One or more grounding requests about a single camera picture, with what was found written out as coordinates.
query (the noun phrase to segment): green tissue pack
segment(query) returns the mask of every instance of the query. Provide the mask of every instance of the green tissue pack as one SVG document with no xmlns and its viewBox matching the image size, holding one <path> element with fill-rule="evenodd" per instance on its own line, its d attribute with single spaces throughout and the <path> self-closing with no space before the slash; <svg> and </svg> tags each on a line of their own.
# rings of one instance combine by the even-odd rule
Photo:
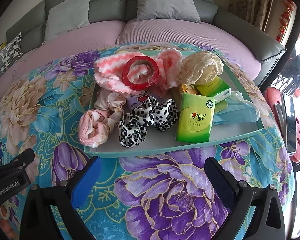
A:
<svg viewBox="0 0 300 240">
<path fill-rule="evenodd" d="M 182 93 L 176 140 L 208 142 L 216 100 L 214 98 Z"/>
<path fill-rule="evenodd" d="M 216 104 L 231 96 L 230 86 L 218 76 L 208 84 L 199 85 L 196 88 L 201 95 L 214 98 Z"/>
</svg>

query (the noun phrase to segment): red decoration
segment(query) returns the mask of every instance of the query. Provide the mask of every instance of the red decoration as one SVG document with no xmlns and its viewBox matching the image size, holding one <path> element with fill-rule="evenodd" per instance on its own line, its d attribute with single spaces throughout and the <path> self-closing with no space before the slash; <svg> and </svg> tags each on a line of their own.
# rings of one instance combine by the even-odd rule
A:
<svg viewBox="0 0 300 240">
<path fill-rule="evenodd" d="M 293 3 L 292 0 L 283 0 L 282 2 L 284 4 L 284 6 L 286 7 L 284 10 L 284 13 L 281 15 L 279 22 L 281 23 L 281 26 L 279 28 L 279 34 L 276 38 L 276 40 L 278 42 L 280 42 L 282 40 L 282 37 L 284 35 L 284 33 L 286 32 L 287 26 L 289 25 L 290 22 L 290 17 L 291 17 L 291 13 L 295 8 L 295 5 Z"/>
<path fill-rule="evenodd" d="M 131 83 L 128 78 L 128 73 L 130 71 L 130 68 L 134 64 L 147 64 L 149 67 L 152 68 L 152 76 L 149 78 L 147 82 L 141 83 L 141 84 L 134 84 Z M 146 89 L 154 84 L 156 84 L 159 77 L 159 68 L 157 63 L 148 56 L 136 56 L 130 59 L 127 64 L 124 66 L 123 72 L 122 72 L 122 81 L 123 83 L 134 90 L 143 90 Z"/>
</svg>

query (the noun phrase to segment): blue face mask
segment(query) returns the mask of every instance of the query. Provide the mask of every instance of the blue face mask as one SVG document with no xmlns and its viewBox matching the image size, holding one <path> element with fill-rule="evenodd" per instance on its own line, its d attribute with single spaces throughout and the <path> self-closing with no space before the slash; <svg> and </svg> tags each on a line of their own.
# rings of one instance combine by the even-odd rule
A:
<svg viewBox="0 0 300 240">
<path fill-rule="evenodd" d="M 232 91 L 231 96 L 225 100 L 228 107 L 213 115 L 213 124 L 256 122 L 259 120 L 259 109 L 252 102 L 244 100 L 240 92 Z"/>
</svg>

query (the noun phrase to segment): tray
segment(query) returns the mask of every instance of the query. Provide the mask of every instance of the tray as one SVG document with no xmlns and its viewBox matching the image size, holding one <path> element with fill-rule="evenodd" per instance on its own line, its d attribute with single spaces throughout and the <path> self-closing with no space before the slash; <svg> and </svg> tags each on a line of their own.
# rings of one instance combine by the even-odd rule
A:
<svg viewBox="0 0 300 240">
<path fill-rule="evenodd" d="M 155 56 L 159 53 L 159 50 L 141 51 L 147 56 Z M 182 56 L 186 57 L 193 51 L 181 51 Z M 239 80 L 232 73 L 229 67 L 225 64 L 223 73 L 220 77 L 231 87 L 232 91 L 240 91 L 245 100 L 252 101 L 242 87 Z M 93 96 L 91 98 L 89 109 L 93 109 L 93 104 L 96 101 L 96 93 L 100 90 L 98 85 L 95 85 Z M 257 122 L 250 123 L 234 123 L 234 124 L 221 124 L 212 125 L 210 140 L 204 143 L 187 143 L 178 142 L 175 140 L 175 134 L 178 124 L 175 124 L 166 132 L 159 132 L 153 127 L 147 128 L 146 140 L 140 145 L 133 148 L 125 148 L 119 143 L 119 131 L 114 129 L 114 132 L 109 135 L 106 143 L 100 145 L 98 148 L 91 148 L 88 146 L 84 147 L 84 151 L 93 156 L 99 156 L 100 158 L 117 158 L 117 157 L 131 157 L 131 156 L 142 156 L 142 155 L 155 155 L 171 151 L 179 151 L 190 148 L 207 147 L 212 145 L 218 145 L 221 143 L 231 142 L 240 140 L 256 134 L 261 131 L 264 127 L 261 119 Z"/>
</svg>

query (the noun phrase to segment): blanket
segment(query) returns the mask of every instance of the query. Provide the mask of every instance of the blanket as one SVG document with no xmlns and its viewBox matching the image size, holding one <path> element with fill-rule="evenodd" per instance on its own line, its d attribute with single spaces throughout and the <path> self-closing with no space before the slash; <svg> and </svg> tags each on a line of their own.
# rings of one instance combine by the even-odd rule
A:
<svg viewBox="0 0 300 240">
<path fill-rule="evenodd" d="M 0 148 L 7 164 L 27 148 L 35 160 L 26 168 L 40 187 L 71 179 L 89 156 L 78 142 L 78 123 L 93 92 L 93 62 L 122 51 L 209 50 L 220 56 L 259 108 L 264 129 L 252 137 L 207 148 L 142 157 L 103 159 L 102 174 L 78 214 L 96 239 L 211 239 L 228 215 L 204 172 L 215 157 L 237 180 L 253 187 L 275 184 L 285 208 L 294 192 L 292 165 L 271 109 L 258 87 L 222 52 L 188 44 L 127 44 L 54 60 L 11 85 L 0 102 Z M 18 234 L 29 188 L 4 203 Z M 56 207 L 52 212 L 71 239 Z M 242 239 L 251 208 L 237 236 Z"/>
</svg>

